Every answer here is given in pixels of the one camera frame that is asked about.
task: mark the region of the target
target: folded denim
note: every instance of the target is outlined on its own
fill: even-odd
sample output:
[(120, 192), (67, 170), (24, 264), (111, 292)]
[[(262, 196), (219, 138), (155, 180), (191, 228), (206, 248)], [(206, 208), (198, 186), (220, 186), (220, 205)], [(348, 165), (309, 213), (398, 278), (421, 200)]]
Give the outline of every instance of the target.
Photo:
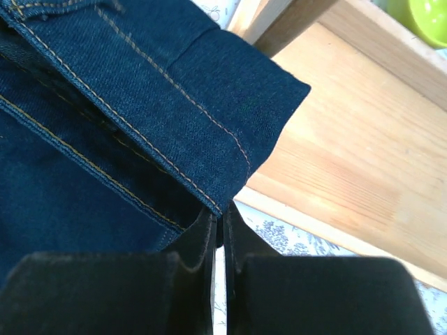
[(185, 0), (0, 0), (0, 283), (217, 216), (309, 93)]

